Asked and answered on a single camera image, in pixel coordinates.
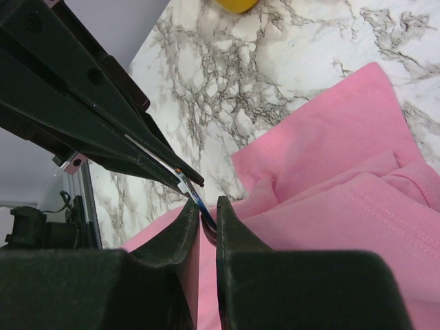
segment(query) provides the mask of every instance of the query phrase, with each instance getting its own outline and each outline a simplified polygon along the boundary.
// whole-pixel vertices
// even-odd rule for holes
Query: pink cloth
[[[440,177],[423,160],[376,63],[233,155],[250,192],[239,218],[276,250],[368,250],[391,267],[416,329],[440,327]],[[178,214],[160,217],[131,251]],[[215,248],[202,235],[199,328],[220,329]]]

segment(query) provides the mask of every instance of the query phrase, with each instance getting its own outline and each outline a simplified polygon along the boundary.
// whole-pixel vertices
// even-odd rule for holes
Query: screw hole
[[[87,77],[90,82],[96,86],[103,86],[105,84],[105,76],[99,69],[90,69],[89,72],[87,72]]]
[[[28,30],[36,33],[43,31],[43,21],[37,14],[30,14],[25,19],[25,25]]]

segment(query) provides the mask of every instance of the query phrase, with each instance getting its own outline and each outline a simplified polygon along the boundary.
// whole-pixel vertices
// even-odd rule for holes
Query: black mechanical device
[[[217,223],[207,219],[190,186],[203,178],[176,156],[148,107],[62,1],[0,0],[0,126],[53,153],[68,173],[88,158],[193,198],[132,253],[93,249],[81,220],[64,228],[70,241],[56,240],[61,228],[46,233],[44,214],[16,210],[15,246],[0,250],[0,329],[196,329],[201,234],[217,247],[223,330],[412,329],[380,257],[273,251],[226,197]],[[67,242],[76,249],[60,246]]]

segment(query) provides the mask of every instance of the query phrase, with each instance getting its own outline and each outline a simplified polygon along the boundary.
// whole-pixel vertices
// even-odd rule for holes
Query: marble countertop
[[[131,63],[176,154],[206,179],[209,204],[246,196],[231,154],[369,62],[394,86],[426,161],[440,169],[438,0],[261,0],[248,13],[213,0],[171,0]],[[90,166],[105,248],[184,197]]]

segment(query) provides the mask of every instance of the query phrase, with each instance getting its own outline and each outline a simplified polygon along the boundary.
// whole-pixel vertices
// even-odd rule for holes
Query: yellow object
[[[236,14],[240,12],[245,12],[246,10],[252,8],[252,6],[258,2],[258,0],[216,0],[220,5],[222,5],[226,10],[230,12],[235,12]]]

